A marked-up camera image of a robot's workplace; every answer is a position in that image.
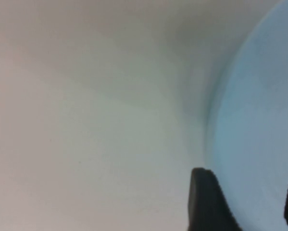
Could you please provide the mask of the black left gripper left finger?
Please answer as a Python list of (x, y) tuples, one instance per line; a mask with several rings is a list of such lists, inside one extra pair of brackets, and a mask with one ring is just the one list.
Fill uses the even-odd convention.
[(191, 172), (188, 196), (189, 231), (240, 231), (215, 174), (202, 167)]

